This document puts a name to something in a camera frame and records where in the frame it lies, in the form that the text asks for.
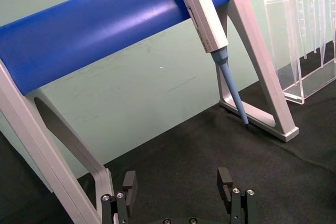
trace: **screw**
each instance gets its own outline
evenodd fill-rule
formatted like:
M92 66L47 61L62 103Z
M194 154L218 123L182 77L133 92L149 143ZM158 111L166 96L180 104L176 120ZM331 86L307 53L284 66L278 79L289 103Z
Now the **screw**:
M108 201L109 199L110 199L110 196L108 196L108 195L103 196L104 201Z
M189 220L189 223L190 223L190 224L197 224L197 220L196 220L195 218L191 218L191 219Z
M250 195L253 195L254 191L250 189L250 190L247 190L247 193L250 194Z
M117 194L117 198L122 198L122 197L124 197L124 194L123 194L123 193L118 193L118 194Z

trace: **pipette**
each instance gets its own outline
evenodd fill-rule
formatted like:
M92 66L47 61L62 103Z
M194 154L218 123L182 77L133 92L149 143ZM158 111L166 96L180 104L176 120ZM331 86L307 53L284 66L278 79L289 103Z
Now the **pipette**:
M296 0L296 7L298 12L298 22L300 28L300 39L303 49L304 58L307 58L307 34L306 34L306 19L304 16L305 5L303 0Z
M287 37L289 46L289 57L293 72L294 84L297 84L298 79L298 43L295 32L295 14L292 0L284 0L286 24L287 24Z
M332 42L334 43L334 58L336 59L336 0L330 1L330 22L332 29Z
M308 13L309 13L309 26L310 34L313 41L313 49L316 54L318 48L318 34L317 34L317 24L316 24L316 14L315 14L315 0L308 0Z
M320 55L321 55L321 67L324 65L325 43L326 43L326 0L319 0L319 23L320 23Z
M223 73L226 84L245 125L248 118L228 68L228 41L212 0L184 0L190 17L206 52L210 52Z

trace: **clear acrylic holder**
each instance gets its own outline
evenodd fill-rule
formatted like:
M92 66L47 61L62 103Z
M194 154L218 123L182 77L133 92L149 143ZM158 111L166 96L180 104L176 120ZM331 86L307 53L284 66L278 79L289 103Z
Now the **clear acrylic holder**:
M306 25L306 45L312 51L305 59L304 46L300 38L300 27L296 0L264 0L270 34L273 63L280 85L287 100L304 104L305 99L336 79L335 45L327 44L328 53L321 66L320 50L313 53L313 37L310 25ZM327 18L327 38L332 38L330 20Z

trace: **white metal frame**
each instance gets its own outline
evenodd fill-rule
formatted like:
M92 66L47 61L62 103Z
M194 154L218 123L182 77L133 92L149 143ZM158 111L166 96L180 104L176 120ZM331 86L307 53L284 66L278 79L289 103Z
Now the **white metal frame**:
M229 3L218 8L217 13L222 21L226 35L227 17L230 18L236 27L257 72L259 82L272 113L266 113L244 102L244 108L249 120L285 142L293 139L299 134L299 128L295 126L290 114L250 0L230 0ZM230 91L218 66L217 78L220 104L238 114Z
M294 125L249 0L230 0L217 11L225 32L228 16L236 26L273 114L272 116L245 103L249 119L284 141L292 139L299 130ZM237 113L219 69L217 75L220 103ZM20 93L2 61L0 61L0 109L73 222L101 223L100 197L104 194L114 195L110 171L90 153L85 143L41 92L37 90L27 96ZM93 175L96 183L97 209L93 207L71 172L52 134L62 141Z

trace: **light green wall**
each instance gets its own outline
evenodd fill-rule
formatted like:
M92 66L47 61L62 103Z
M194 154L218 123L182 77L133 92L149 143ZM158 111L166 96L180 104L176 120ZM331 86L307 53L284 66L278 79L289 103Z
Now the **light green wall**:
M0 0L0 25L66 0ZM263 0L251 0L265 35ZM240 89L257 80L232 25L230 67ZM106 163L218 102L215 67L190 20L42 88L94 154ZM4 117L0 130L23 154ZM77 177L86 170L64 149Z

